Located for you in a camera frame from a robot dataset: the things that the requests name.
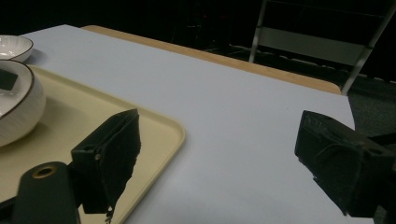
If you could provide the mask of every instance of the bowl rim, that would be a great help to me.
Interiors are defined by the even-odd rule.
[[[12,57],[12,58],[9,58],[9,59],[1,59],[1,60],[13,60],[13,59],[15,59],[15,58],[18,58],[18,57],[20,57],[22,54],[24,54],[24,53],[28,52],[29,50],[31,50],[31,49],[33,48],[33,45],[35,44],[35,43],[33,43],[33,40],[31,40],[30,38],[25,37],[25,36],[21,36],[21,35],[0,35],[0,37],[2,37],[2,36],[5,36],[5,37],[11,36],[11,37],[17,37],[17,38],[25,39],[25,40],[27,40],[28,42],[30,42],[30,47],[29,47],[27,50],[22,51],[20,54],[14,56],[14,57]]]
[[[15,104],[14,106],[12,106],[12,108],[10,108],[5,114],[0,116],[0,120],[4,119],[7,115],[9,115],[12,111],[16,110],[28,97],[28,95],[30,94],[30,92],[33,89],[33,86],[35,85],[35,73],[33,72],[33,70],[26,64],[18,62],[18,61],[14,61],[14,60],[0,60],[1,62],[11,62],[11,63],[19,63],[19,65],[22,65],[24,67],[26,67],[29,70],[29,74],[30,77],[32,78],[32,82],[29,86],[29,90],[26,92],[26,94],[24,94],[24,96],[20,99],[20,101]]]

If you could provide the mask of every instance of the white table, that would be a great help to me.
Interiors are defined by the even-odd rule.
[[[294,155],[304,110],[354,127],[345,96],[67,25],[25,36],[35,42],[27,63],[185,127],[127,223],[373,223],[344,217]]]

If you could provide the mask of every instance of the ribbed bowl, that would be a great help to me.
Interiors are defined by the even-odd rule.
[[[17,35],[0,35],[0,60],[23,63],[32,54],[33,41]]]
[[[33,130],[43,115],[46,96],[27,65],[0,60],[0,69],[18,75],[12,90],[0,89],[0,147],[3,147]]]

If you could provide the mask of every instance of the white bowl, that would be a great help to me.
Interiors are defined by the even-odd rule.
[[[23,63],[32,54],[33,41],[17,35],[0,35],[0,60]]]
[[[0,89],[0,147],[3,147],[33,130],[43,115],[46,96],[27,65],[0,60],[0,69],[18,75],[12,90]]]

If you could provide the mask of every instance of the beige tray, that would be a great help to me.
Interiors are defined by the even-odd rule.
[[[185,132],[176,121],[30,65],[47,95],[42,119],[21,140],[0,147],[0,202],[16,195],[20,176],[47,161],[71,161],[70,150],[111,115],[137,108],[142,148],[132,179],[121,195],[112,223],[122,223],[180,149]],[[81,222],[104,223],[106,215]]]

